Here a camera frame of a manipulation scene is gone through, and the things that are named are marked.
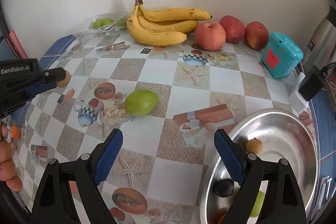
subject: stainless steel bottle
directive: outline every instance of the stainless steel bottle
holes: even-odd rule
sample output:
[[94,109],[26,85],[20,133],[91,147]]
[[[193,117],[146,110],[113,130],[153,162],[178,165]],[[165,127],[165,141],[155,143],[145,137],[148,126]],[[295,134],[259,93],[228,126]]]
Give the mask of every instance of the stainless steel bottle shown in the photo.
[[302,64],[307,74],[313,65],[322,69],[332,62],[336,62],[336,10],[330,7],[304,52]]

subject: container lid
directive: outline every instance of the container lid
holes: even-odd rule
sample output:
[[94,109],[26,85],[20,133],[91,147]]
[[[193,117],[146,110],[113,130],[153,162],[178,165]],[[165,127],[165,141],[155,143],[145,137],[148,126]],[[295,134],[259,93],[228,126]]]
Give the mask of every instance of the container lid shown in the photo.
[[302,50],[287,35],[283,33],[272,32],[270,36],[291,57],[303,58]]

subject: blue gripper pad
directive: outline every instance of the blue gripper pad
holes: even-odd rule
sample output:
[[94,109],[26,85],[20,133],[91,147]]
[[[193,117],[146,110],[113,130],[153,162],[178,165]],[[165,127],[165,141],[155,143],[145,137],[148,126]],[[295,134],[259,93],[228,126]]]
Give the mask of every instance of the blue gripper pad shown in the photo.
[[215,132],[214,143],[219,156],[231,176],[231,179],[242,186],[245,182],[245,178],[243,176],[243,165],[218,130]]
[[93,182],[96,186],[107,179],[122,144],[123,134],[120,130],[118,130],[97,161],[95,175],[93,178]]

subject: teal container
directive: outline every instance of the teal container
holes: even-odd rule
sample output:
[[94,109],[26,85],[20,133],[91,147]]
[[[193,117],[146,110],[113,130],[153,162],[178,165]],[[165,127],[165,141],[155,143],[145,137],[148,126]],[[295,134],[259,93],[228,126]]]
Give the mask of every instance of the teal container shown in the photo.
[[261,61],[275,79],[288,76],[303,58],[302,50],[283,33],[270,34]]

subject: bunch of bananas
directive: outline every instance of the bunch of bananas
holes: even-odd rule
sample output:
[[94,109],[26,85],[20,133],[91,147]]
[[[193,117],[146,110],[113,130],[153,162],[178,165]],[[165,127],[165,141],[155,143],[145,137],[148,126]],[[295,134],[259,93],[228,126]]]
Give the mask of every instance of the bunch of bananas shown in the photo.
[[134,10],[126,22],[130,35],[139,43],[151,46],[169,46],[186,41],[186,33],[192,32],[198,20],[211,19],[201,9],[172,8],[147,11],[142,0],[135,0]]

